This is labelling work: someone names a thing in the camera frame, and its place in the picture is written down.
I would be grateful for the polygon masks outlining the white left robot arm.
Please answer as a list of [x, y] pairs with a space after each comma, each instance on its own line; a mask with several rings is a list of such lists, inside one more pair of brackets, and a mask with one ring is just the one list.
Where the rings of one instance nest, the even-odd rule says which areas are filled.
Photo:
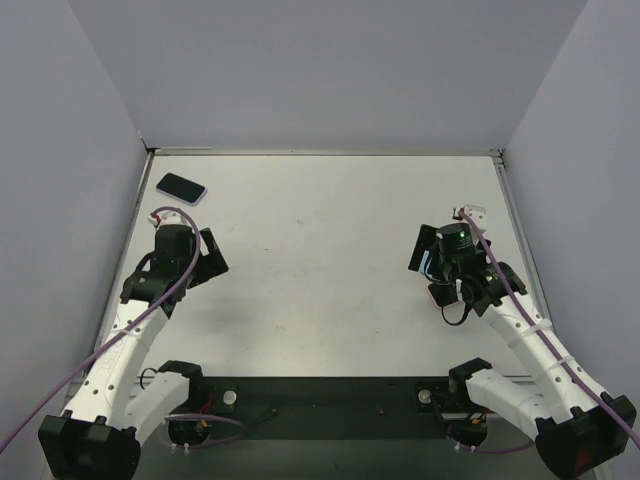
[[92, 360], [82, 386], [59, 416], [38, 431], [56, 479], [130, 479], [142, 446], [166, 416], [206, 402], [199, 365], [169, 360], [136, 397], [133, 383], [161, 330], [187, 291], [229, 267], [210, 229], [165, 221], [147, 253], [124, 281], [104, 352]]

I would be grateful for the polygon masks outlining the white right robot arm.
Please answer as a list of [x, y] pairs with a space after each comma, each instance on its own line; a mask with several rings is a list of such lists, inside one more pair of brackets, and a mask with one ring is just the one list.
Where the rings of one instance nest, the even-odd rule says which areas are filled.
[[500, 415], [529, 437], [557, 478], [576, 479], [638, 442], [634, 405], [626, 396], [612, 397], [579, 365], [473, 220], [460, 214], [452, 224], [421, 226], [408, 268], [426, 277], [440, 308], [463, 302], [518, 358], [535, 392], [480, 358], [451, 369], [450, 385], [463, 401]]

